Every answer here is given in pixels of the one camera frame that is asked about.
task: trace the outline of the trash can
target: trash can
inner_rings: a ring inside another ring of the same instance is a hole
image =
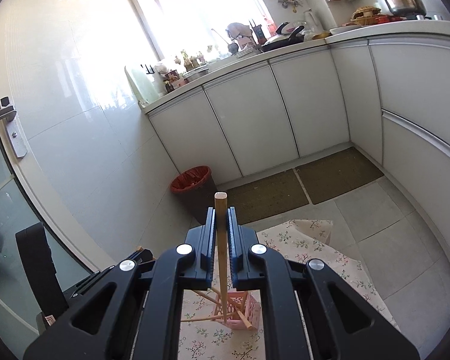
[[[212,170],[208,166],[188,169],[172,181],[170,190],[198,223],[205,225],[208,207],[214,206],[217,192]]]

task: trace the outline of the window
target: window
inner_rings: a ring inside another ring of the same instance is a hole
[[[230,23],[253,20],[269,36],[264,17],[270,15],[262,0],[137,1],[160,58],[180,55],[182,50],[205,54],[208,45],[227,52],[227,43],[220,36],[228,40],[225,29]]]

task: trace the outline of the white plate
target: white plate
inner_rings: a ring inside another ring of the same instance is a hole
[[[360,28],[360,27],[361,27],[360,24],[354,24],[352,26],[343,26],[343,27],[331,28],[329,31],[331,32],[332,35],[337,35],[337,34],[341,34],[342,32],[356,30],[357,28]]]

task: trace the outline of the silver screw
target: silver screw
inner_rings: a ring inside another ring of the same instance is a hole
[[[267,251],[267,247],[261,244],[255,244],[251,247],[252,253],[255,254],[264,254]]]
[[[321,259],[311,259],[308,263],[311,269],[315,271],[320,271],[325,266],[325,263]]]
[[[181,244],[176,247],[176,252],[178,254],[183,254],[183,255],[191,253],[192,250],[193,250],[192,245],[188,245],[188,244]]]
[[[135,261],[126,259],[120,263],[120,269],[123,271],[130,271],[135,267]]]

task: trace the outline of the blue gripper pad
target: blue gripper pad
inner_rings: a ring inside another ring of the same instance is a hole
[[[190,229],[185,243],[195,249],[195,264],[183,272],[181,282],[190,290],[207,290],[212,286],[215,260],[215,210],[209,207],[205,225]]]
[[[237,224],[235,207],[228,209],[227,232],[232,285],[238,291],[256,290],[263,281],[263,270],[250,263],[248,251],[252,245],[259,243],[257,233]]]

